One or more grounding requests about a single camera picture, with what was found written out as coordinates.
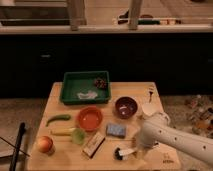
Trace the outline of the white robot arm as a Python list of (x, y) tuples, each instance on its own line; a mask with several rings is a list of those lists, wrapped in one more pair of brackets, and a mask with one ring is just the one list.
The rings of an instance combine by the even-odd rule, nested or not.
[(169, 126), (165, 112), (156, 112), (140, 124), (136, 133), (136, 148), (151, 149), (160, 142), (213, 166), (213, 140), (182, 132)]

